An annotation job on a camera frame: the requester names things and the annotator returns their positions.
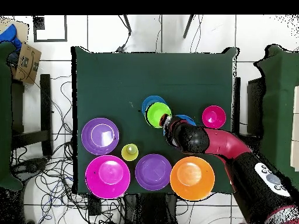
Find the blue object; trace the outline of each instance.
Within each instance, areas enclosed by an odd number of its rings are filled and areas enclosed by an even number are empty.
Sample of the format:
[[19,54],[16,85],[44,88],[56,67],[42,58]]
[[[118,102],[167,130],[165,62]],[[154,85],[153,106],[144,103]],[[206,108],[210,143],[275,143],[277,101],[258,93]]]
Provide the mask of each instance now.
[[22,43],[16,37],[16,27],[14,24],[11,24],[3,33],[0,34],[0,42],[2,41],[11,42],[16,47],[17,51],[19,51],[22,47]]
[[194,120],[192,120],[192,118],[188,117],[187,115],[181,114],[176,116],[182,118],[183,120],[187,120],[188,124],[196,126]]
[[151,96],[148,96],[142,103],[142,113],[143,115],[145,114],[145,111],[147,109],[147,107],[149,105],[151,105],[152,103],[155,103],[155,102],[161,102],[161,103],[164,103],[166,104],[165,100],[163,98],[161,98],[160,96],[157,96],[157,95],[151,95]]

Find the purple bowl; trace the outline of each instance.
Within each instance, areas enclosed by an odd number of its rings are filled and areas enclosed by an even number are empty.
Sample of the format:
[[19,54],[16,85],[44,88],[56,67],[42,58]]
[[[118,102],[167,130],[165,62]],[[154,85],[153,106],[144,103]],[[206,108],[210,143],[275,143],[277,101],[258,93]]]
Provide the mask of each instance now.
[[170,162],[164,156],[149,154],[137,163],[136,180],[140,186],[149,191],[160,190],[169,183],[171,169]]
[[94,155],[110,153],[119,142],[119,130],[107,118],[94,118],[83,128],[81,139],[85,149]]

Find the lime green cup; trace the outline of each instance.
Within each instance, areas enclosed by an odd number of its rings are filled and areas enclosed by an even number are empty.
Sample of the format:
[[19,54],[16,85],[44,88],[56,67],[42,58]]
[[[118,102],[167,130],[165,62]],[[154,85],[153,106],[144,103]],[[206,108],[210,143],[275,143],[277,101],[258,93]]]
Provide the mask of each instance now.
[[151,104],[145,111],[145,119],[147,123],[154,128],[162,128],[160,126],[160,119],[164,114],[171,116],[170,108],[161,102]]

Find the blue plate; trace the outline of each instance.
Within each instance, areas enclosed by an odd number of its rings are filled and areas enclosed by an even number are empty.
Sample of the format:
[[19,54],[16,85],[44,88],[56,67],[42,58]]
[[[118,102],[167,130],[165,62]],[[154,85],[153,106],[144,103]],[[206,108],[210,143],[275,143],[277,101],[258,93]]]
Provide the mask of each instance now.
[[148,96],[142,103],[142,109],[141,109],[142,114],[144,115],[147,107],[155,102],[161,102],[161,103],[166,104],[165,100],[163,98],[161,98],[160,96],[157,96],[157,95]]
[[182,118],[183,120],[187,120],[188,124],[196,126],[195,122],[192,118],[188,117],[187,115],[176,115],[177,117]]

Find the green table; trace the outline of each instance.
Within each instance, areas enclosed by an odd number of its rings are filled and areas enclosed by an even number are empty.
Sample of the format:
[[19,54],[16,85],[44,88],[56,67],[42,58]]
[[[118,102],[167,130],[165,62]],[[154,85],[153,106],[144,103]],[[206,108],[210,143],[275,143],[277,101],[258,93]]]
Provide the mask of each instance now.
[[[143,156],[158,153],[173,166],[184,155],[169,146],[162,129],[151,128],[141,112],[143,100],[161,96],[173,115],[185,114],[203,125],[201,114],[209,105],[227,115],[224,130],[231,130],[232,59],[236,48],[222,54],[90,53],[75,47],[77,66],[78,193],[88,193],[85,170],[96,156],[81,142],[84,125],[93,118],[112,120],[120,140],[111,155],[121,158],[124,145],[134,143],[139,156],[126,162],[131,173],[127,193],[146,193],[135,179],[135,166]],[[215,172],[214,192],[232,193],[223,163],[213,155],[198,155]],[[170,184],[158,192],[172,193]]]

